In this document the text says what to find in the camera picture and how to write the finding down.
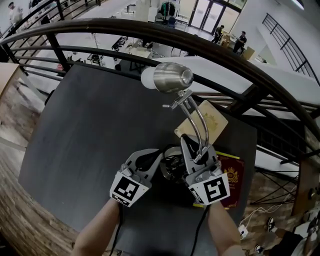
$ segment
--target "glass panel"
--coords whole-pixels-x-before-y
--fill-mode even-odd
[[[209,5],[208,0],[199,0],[198,4],[196,6],[196,10],[194,12],[191,26],[195,26],[196,28],[200,28],[202,20],[204,19],[204,16],[206,14],[208,5]]]
[[[229,7],[225,8],[225,11],[221,17],[218,27],[220,27],[221,25],[224,25],[223,31],[230,33],[232,27],[237,21],[239,14],[240,14],[239,12],[232,10]]]
[[[246,4],[247,0],[230,0],[229,3],[242,9],[245,4]]]
[[[180,0],[179,15],[182,15],[189,20],[191,17],[192,11],[194,10],[195,3],[196,3],[196,0]]]
[[[208,18],[206,19],[203,30],[212,32],[214,26],[216,25],[217,19],[222,11],[223,6],[217,3],[214,3],[211,7]]]

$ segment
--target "red passport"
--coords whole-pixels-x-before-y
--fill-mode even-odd
[[[221,161],[221,170],[228,175],[230,196],[221,200],[225,208],[236,207],[239,201],[242,179],[245,172],[245,162],[237,156],[217,152]]]

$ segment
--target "power strip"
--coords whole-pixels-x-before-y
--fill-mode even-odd
[[[241,240],[244,239],[249,234],[248,230],[243,224],[238,227],[238,230],[241,236]]]

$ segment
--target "white ceiling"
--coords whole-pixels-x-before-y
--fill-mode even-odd
[[[277,2],[288,6],[296,13],[304,17],[309,23],[311,23],[316,29],[320,31],[320,6],[316,3],[316,0],[302,0],[304,4],[304,10],[301,10],[296,6],[292,0],[276,0]]]

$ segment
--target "dark gray table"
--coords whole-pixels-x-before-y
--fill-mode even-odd
[[[58,219],[80,231],[109,199],[116,171],[131,153],[178,144],[174,129],[186,118],[162,108],[176,95],[149,90],[139,81],[73,66],[43,110],[23,159],[19,182]],[[239,156],[245,173],[238,206],[229,211],[238,224],[246,207],[256,156],[257,132],[226,115],[229,124],[216,149]],[[116,247],[134,255],[189,255],[201,208],[184,186],[168,184],[160,171],[130,209]],[[206,221],[195,255],[214,255]]]

